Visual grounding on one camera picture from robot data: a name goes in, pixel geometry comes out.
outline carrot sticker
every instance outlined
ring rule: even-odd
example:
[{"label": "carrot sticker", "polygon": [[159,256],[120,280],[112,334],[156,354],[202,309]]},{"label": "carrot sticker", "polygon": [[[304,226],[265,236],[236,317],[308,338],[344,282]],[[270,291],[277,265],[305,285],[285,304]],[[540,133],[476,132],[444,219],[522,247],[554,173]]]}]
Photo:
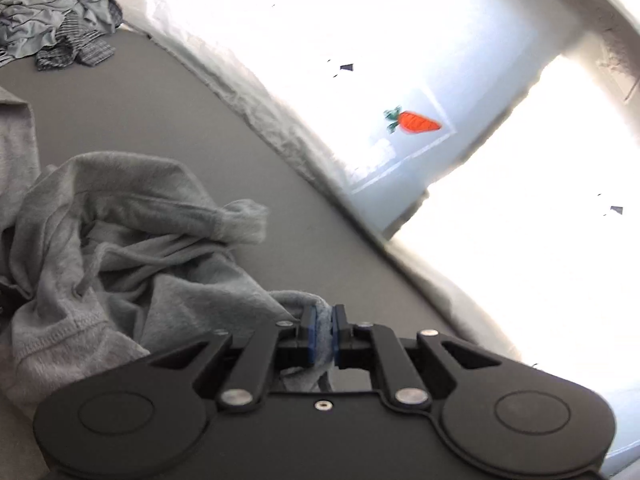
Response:
[{"label": "carrot sticker", "polygon": [[388,126],[390,133],[393,133],[398,126],[410,135],[433,132],[442,127],[440,123],[415,112],[403,112],[401,107],[396,107],[395,110],[387,110],[385,117],[386,120],[393,121]]}]

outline striped cloth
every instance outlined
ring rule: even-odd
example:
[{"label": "striped cloth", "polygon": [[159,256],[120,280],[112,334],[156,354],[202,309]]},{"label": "striped cloth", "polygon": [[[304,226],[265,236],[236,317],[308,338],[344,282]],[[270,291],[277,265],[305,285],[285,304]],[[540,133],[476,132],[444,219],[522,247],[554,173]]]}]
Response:
[{"label": "striped cloth", "polygon": [[[115,27],[122,24],[122,10],[115,0],[109,0],[109,11]],[[74,10],[70,10],[56,31],[57,43],[46,46],[36,54],[38,70],[53,70],[71,65],[74,61],[96,66],[111,57],[115,49],[101,36],[104,32],[91,29]]]}]

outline gray fabric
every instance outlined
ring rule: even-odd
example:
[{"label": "gray fabric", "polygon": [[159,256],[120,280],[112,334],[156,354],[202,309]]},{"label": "gray fabric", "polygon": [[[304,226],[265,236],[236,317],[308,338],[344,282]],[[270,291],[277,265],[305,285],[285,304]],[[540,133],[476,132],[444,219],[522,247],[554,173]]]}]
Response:
[{"label": "gray fabric", "polygon": [[108,0],[0,0],[0,66],[55,45],[70,10],[91,30],[115,31]]},{"label": "gray fabric", "polygon": [[[1,279],[13,293],[2,306],[15,313],[0,334],[0,388],[28,415],[57,388],[150,351],[292,319],[278,299],[297,313],[316,306],[329,333],[321,298],[271,296],[234,263],[232,247],[263,240],[264,206],[217,206],[183,165],[132,153],[78,155],[37,176],[28,106],[1,95]],[[326,372],[324,341],[324,366],[290,386]]]},{"label": "gray fabric", "polygon": [[[122,24],[122,10],[115,0],[109,0],[109,12],[117,28]],[[70,10],[56,32],[57,44],[45,46],[36,54],[38,70],[65,68],[74,61],[96,66],[110,58],[115,49],[100,37],[101,30],[91,29],[74,10]]]}]

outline bolt head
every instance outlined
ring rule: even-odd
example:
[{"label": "bolt head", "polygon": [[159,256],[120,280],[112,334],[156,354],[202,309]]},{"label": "bolt head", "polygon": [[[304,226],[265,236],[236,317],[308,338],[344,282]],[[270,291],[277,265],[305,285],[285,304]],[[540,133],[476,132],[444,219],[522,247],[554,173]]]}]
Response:
[{"label": "bolt head", "polygon": [[227,406],[246,406],[253,402],[254,396],[247,390],[233,388],[223,392],[222,395],[220,395],[220,400]]},{"label": "bolt head", "polygon": [[420,388],[402,388],[396,391],[396,400],[409,406],[416,406],[429,400],[429,394]]}]

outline gray mat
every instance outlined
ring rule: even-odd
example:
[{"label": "gray mat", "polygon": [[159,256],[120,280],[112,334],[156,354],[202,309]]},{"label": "gray mat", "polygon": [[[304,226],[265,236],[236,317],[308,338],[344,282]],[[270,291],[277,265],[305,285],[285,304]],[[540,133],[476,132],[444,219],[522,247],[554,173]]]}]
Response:
[{"label": "gray mat", "polygon": [[[427,301],[294,170],[172,56],[119,31],[95,68],[37,72],[33,58],[0,69],[0,86],[33,106],[40,160],[121,150],[187,164],[217,203],[251,198],[271,209],[267,239],[238,261],[267,290],[306,290],[344,303],[352,321],[454,333]],[[362,374],[338,376],[339,388]],[[28,425],[0,402],[0,480],[36,479],[42,459]]]}]

